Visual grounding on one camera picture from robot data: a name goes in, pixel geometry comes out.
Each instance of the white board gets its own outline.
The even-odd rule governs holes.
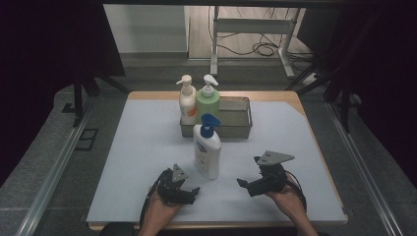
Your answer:
[[[312,221],[345,222],[307,118],[286,102],[251,101],[251,110],[249,139],[221,140],[220,175],[209,180],[194,166],[193,139],[181,135],[178,101],[127,100],[87,222],[138,222],[149,187],[175,163],[190,176],[182,189],[201,189],[173,222],[287,222],[271,199],[236,182],[262,177],[254,156],[266,150],[295,156],[282,165],[300,181]]]

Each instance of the wall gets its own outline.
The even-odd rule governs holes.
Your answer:
[[[120,53],[187,52],[188,7],[104,5]]]

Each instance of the lotion bottle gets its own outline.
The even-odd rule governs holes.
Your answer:
[[[195,164],[203,176],[216,179],[219,174],[221,142],[214,126],[220,121],[211,114],[202,116],[203,125],[194,126]]]
[[[180,93],[180,110],[181,110],[181,125],[195,125],[196,124],[196,88],[191,85],[192,78],[185,75],[177,85],[182,84]]]
[[[211,85],[218,86],[218,82],[212,75],[204,76],[206,85],[197,91],[197,122],[201,124],[202,115],[209,113],[218,117],[220,106],[220,93]]]

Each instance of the gray floor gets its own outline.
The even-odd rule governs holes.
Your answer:
[[[134,90],[179,90],[175,82],[190,74],[196,87],[209,72],[209,61],[178,58],[146,59],[124,56],[126,78],[119,82]],[[219,90],[280,90],[288,81],[276,60],[223,61],[219,65]],[[97,129],[89,151],[74,150],[34,235],[98,235],[87,227],[86,217],[103,165],[111,147],[127,95],[98,80],[101,94],[86,129]],[[389,235],[381,213],[363,184],[349,148],[336,129],[328,105],[322,100],[325,88],[303,95],[302,102],[327,162],[349,221],[345,225],[318,225],[330,235]],[[65,103],[73,102],[72,88],[56,94],[55,107],[30,149],[0,190],[0,235],[15,235],[31,202],[62,146],[71,135],[74,114],[62,113]],[[417,191],[392,157],[357,115],[350,111],[350,136],[381,190],[403,235],[417,232]],[[163,235],[278,235],[280,229],[223,231],[167,231]]]

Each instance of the white lotion bottle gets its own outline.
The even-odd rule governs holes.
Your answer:
[[[191,85],[192,78],[185,75],[177,85],[182,84],[180,93],[181,125],[195,125],[197,117],[196,88]]]
[[[206,113],[202,116],[202,125],[194,126],[195,164],[200,173],[216,179],[220,172],[220,137],[214,130],[220,121],[213,115]]]

